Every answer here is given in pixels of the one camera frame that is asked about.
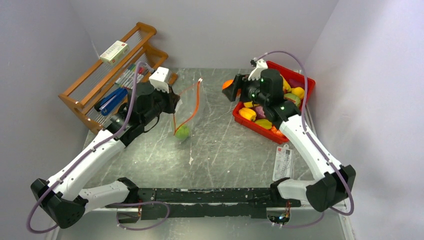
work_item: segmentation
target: green ball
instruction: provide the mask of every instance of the green ball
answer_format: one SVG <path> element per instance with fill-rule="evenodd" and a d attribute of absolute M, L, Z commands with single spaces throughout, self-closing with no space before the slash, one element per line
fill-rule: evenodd
<path fill-rule="evenodd" d="M 190 136 L 190 128 L 186 125 L 182 125 L 178 128 L 175 133 L 175 137 L 179 140 L 185 140 Z"/>

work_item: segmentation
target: small cardboard box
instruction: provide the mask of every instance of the small cardboard box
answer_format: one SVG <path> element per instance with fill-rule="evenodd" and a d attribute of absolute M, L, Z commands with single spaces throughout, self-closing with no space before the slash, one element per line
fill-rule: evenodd
<path fill-rule="evenodd" d="M 100 55 L 100 59 L 103 63 L 114 66 L 125 56 L 129 48 L 130 47 L 127 43 L 116 41 L 102 55 Z"/>

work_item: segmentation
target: gray table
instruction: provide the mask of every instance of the gray table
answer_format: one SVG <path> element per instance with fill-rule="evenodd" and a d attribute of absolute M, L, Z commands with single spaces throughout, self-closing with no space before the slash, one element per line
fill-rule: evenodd
<path fill-rule="evenodd" d="M 179 93 L 203 77 L 206 93 L 205 108 L 193 135 L 179 144 L 172 136 L 171 118 L 163 114 L 158 125 L 149 133 L 136 138 L 131 145 L 116 155 L 86 187 L 109 184 L 127 177 L 141 188 L 241 188 L 269 187 L 273 182 L 277 144 L 236 123 L 230 103 L 221 93 L 222 83 L 237 73 L 250 69 L 174 69 L 179 78 L 174 90 Z M 86 144 L 94 135 L 89 133 Z M 294 150 L 292 178 L 312 180 L 306 162 Z M 48 239 L 150 239 L 150 240 L 257 240 L 353 239 L 349 218 L 327 211 L 324 219 L 308 228 L 279 229 L 266 219 L 250 217 L 171 218 L 148 231 L 124 231 L 116 227 L 116 209 L 97 209 L 78 221 L 73 227 L 60 229 Z M 292 210 L 289 225 L 307 224 L 319 217 L 310 206 Z M 157 220 L 133 224 L 140 228 L 151 226 Z"/>
<path fill-rule="evenodd" d="M 236 102 L 221 93 L 224 81 L 251 69 L 174 69 L 176 93 L 203 77 L 204 110 L 192 136 L 181 144 L 172 136 L 171 116 L 136 138 L 108 162 L 86 187 L 127 177 L 141 188 L 269 187 L 277 143 L 234 121 Z M 90 133 L 87 144 L 93 139 Z M 294 151 L 293 178 L 312 180 L 308 166 Z"/>

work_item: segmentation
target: blue tool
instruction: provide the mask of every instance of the blue tool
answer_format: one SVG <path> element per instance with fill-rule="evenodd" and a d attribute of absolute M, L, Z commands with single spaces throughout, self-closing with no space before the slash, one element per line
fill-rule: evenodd
<path fill-rule="evenodd" d="M 94 109 L 103 116 L 110 114 L 115 107 L 127 96 L 128 91 L 120 87 L 94 105 Z"/>

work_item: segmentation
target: cable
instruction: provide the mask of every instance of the cable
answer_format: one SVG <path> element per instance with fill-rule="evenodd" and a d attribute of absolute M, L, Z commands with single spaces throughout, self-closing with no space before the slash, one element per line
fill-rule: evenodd
<path fill-rule="evenodd" d="M 134 78 L 132 80 L 132 93 L 131 94 L 131 99 L 129 101 L 129 107 L 128 107 L 128 112 L 126 114 L 126 118 L 125 121 L 123 122 L 121 128 L 112 136 L 105 138 L 104 140 L 100 141 L 99 143 L 97 143 L 96 145 L 93 146 L 93 148 L 87 150 L 83 155 L 81 155 L 80 158 L 78 158 L 78 160 L 76 160 L 68 170 L 66 170 L 62 176 L 59 177 L 59 179 L 54 182 L 41 196 L 40 198 L 37 200 L 37 202 L 34 204 L 34 206 L 32 207 L 31 211 L 28 214 L 28 217 L 26 218 L 26 229 L 33 234 L 45 234 L 47 232 L 50 232 L 51 230 L 55 229 L 58 227 L 58 225 L 54 225 L 48 229 L 45 230 L 35 230 L 31 227 L 31 219 L 34 216 L 34 213 L 36 212 L 37 208 L 41 205 L 41 203 L 43 202 L 43 200 L 46 198 L 46 196 L 53 190 L 55 189 L 60 182 L 62 182 L 93 150 L 97 149 L 98 147 L 100 147 L 101 145 L 103 145 L 104 143 L 108 142 L 111 139 L 116 138 L 117 136 L 119 136 L 126 128 L 126 126 L 128 125 L 128 122 L 130 120 L 130 115 L 131 112 L 133 111 L 133 107 L 134 107 L 134 102 L 136 99 L 136 88 L 137 88 L 137 75 L 139 72 L 139 68 L 140 65 L 148 65 L 145 62 L 138 62 L 137 66 L 135 67 L 135 71 L 134 71 Z"/>
<path fill-rule="evenodd" d="M 340 171 L 337 169 L 336 166 L 334 166 L 334 164 L 332 162 L 330 162 L 329 157 L 327 156 L 327 154 L 325 154 L 324 150 L 321 149 L 321 147 L 318 145 L 318 143 L 314 140 L 314 138 L 312 137 L 312 135 L 307 131 L 307 125 L 306 125 L 306 118 L 305 118 L 305 109 L 306 109 L 306 102 L 307 102 L 307 98 L 308 98 L 308 77 L 306 74 L 306 70 L 304 65 L 301 63 L 301 61 L 294 56 L 293 54 L 287 52 L 287 51 L 282 51 L 282 50 L 276 50 L 276 51 L 271 51 L 271 52 L 266 52 L 263 55 L 261 55 L 260 57 L 254 58 L 253 60 L 255 62 L 257 62 L 258 60 L 270 55 L 270 54 L 274 54 L 274 53 L 282 53 L 282 54 L 287 54 L 290 57 L 292 57 L 294 60 L 296 60 L 296 62 L 299 64 L 300 69 L 302 70 L 302 74 L 304 77 L 304 82 L 305 82 L 305 98 L 303 99 L 303 103 L 302 103 L 302 109 L 303 111 L 301 111 L 301 120 L 302 120 L 302 127 L 303 127 L 303 131 L 306 133 L 307 137 L 309 138 L 309 140 L 312 142 L 312 144 L 316 147 L 316 149 L 318 149 L 319 153 L 321 153 L 321 155 L 324 157 L 324 159 L 329 163 L 329 165 L 331 166 L 331 168 L 335 171 L 335 174 L 340 178 L 341 183 L 343 184 L 346 192 L 347 192 L 347 196 L 349 197 L 349 201 L 350 201 L 350 210 L 348 212 L 343 212 L 340 211 L 334 207 L 330 207 L 330 209 L 334 210 L 335 212 L 337 212 L 338 214 L 344 215 L 344 216 L 350 216 L 354 213 L 354 209 L 355 209 L 355 203 L 354 203 L 354 198 L 352 196 L 352 192 L 349 189 L 348 183 L 346 182 L 346 180 L 343 178 L 342 174 L 340 173 Z M 317 220 L 314 221 L 313 224 L 318 223 L 319 221 L 321 221 L 324 217 L 324 212 L 322 213 L 322 216 Z M 305 224 L 305 225 L 301 225 L 299 227 L 309 227 L 310 224 Z"/>
<path fill-rule="evenodd" d="M 113 207 L 136 207 L 136 206 L 142 206 L 142 205 L 148 205 L 148 204 L 162 204 L 166 207 L 166 215 L 165 217 L 160 220 L 158 223 L 155 223 L 151 226 L 148 227 L 143 227 L 143 228 L 133 228 L 133 227 L 126 227 L 123 226 L 120 222 L 119 222 L 119 216 L 118 213 L 116 214 L 116 222 L 118 223 L 117 226 L 124 229 L 124 230 L 130 230 L 130 231 L 144 231 L 144 230 L 149 230 L 152 229 L 154 227 L 157 227 L 161 224 L 163 224 L 169 217 L 171 210 L 170 210 L 170 206 L 162 201 L 146 201 L 146 202 L 139 202 L 139 203 L 115 203 L 112 204 Z"/>

